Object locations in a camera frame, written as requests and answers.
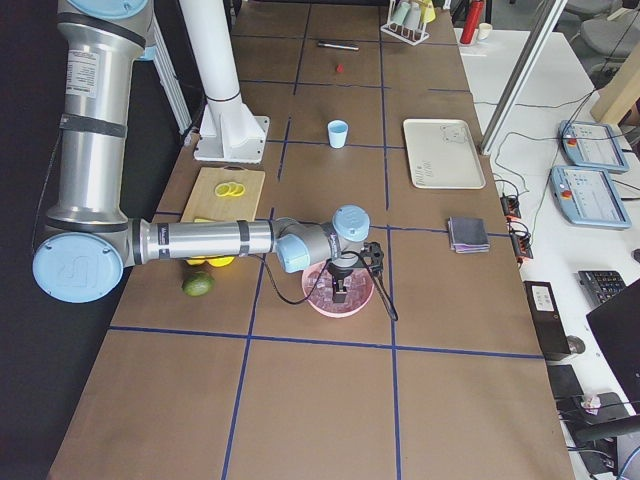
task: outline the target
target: pen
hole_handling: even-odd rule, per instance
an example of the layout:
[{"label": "pen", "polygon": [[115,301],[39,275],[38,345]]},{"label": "pen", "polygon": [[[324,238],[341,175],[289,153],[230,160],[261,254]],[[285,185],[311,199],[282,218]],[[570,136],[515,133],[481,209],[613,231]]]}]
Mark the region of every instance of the pen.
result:
[{"label": "pen", "polygon": [[318,40],[318,46],[324,47],[324,48],[337,48],[339,50],[353,50],[354,52],[357,52],[358,50],[360,50],[360,47],[358,47],[357,45],[353,45],[349,43],[344,43],[344,44],[332,43],[326,40]]}]

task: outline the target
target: red object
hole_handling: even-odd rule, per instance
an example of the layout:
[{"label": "red object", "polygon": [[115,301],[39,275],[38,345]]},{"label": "red object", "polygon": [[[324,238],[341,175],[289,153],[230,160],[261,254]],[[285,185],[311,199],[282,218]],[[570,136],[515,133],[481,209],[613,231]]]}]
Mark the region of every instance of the red object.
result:
[{"label": "red object", "polygon": [[473,38],[473,32],[476,31],[476,27],[480,22],[480,14],[484,8],[484,2],[474,1],[469,5],[469,13],[467,14],[467,21],[464,23],[464,30],[462,30],[462,36],[460,37],[460,43],[468,45]]}]

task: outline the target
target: white tray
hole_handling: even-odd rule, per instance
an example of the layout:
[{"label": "white tray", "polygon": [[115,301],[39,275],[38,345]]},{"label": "white tray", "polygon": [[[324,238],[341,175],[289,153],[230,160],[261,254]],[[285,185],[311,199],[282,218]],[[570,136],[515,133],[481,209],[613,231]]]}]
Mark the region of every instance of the white tray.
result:
[{"label": "white tray", "polygon": [[484,187],[480,160],[466,122],[407,119],[402,127],[411,181],[417,188]]}]

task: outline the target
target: keyboard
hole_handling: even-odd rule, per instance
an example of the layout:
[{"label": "keyboard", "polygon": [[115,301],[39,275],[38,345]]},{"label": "keyboard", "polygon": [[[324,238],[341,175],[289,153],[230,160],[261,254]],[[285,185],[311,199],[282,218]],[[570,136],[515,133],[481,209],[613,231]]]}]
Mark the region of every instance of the keyboard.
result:
[{"label": "keyboard", "polygon": [[603,304],[627,286],[615,270],[580,270],[578,276],[595,305]]}]

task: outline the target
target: pink plate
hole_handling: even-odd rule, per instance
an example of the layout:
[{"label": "pink plate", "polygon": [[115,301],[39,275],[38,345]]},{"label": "pink plate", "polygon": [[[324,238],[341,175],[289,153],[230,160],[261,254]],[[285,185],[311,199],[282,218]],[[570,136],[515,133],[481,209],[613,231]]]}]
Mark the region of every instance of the pink plate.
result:
[{"label": "pink plate", "polygon": [[[302,291],[305,296],[309,294],[318,274],[324,266],[323,263],[311,265],[302,272]],[[313,308],[327,317],[343,318],[362,310],[373,295],[373,281],[364,268],[353,271],[345,278],[347,298],[344,303],[333,303],[333,288],[331,286],[331,274],[325,270],[320,277],[318,286],[307,300]]]}]

